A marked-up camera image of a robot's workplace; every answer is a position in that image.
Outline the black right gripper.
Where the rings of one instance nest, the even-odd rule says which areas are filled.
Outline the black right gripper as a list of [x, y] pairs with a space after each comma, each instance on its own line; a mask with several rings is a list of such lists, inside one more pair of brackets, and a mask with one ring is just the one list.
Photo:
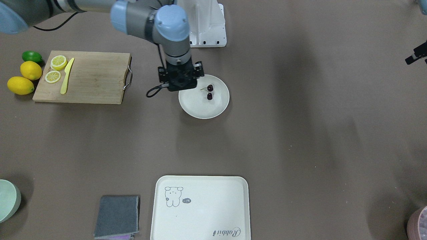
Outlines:
[[170, 92], [196, 88], [198, 78], [204, 76], [202, 61], [195, 64], [188, 61], [185, 64], [174, 65], [166, 63], [166, 67], [158, 67], [160, 88], [167, 88]]

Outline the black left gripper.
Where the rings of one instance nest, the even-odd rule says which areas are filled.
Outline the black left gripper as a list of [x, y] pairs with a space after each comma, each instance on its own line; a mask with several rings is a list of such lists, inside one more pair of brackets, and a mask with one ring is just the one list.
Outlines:
[[427, 41], [425, 41], [421, 45], [415, 47], [413, 49], [413, 55], [407, 57], [405, 59], [405, 63], [407, 65], [410, 65], [410, 64], [414, 63], [415, 61], [418, 61], [422, 58], [425, 58], [426, 55], [427, 55]]

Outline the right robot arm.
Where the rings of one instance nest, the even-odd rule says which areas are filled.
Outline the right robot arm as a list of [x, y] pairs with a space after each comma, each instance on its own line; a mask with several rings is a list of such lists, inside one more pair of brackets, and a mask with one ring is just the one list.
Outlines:
[[192, 60], [188, 15], [175, 0], [2, 0], [0, 9], [6, 34], [25, 32], [65, 13], [104, 15], [117, 31], [163, 50], [157, 89], [192, 89], [204, 76], [202, 62]]

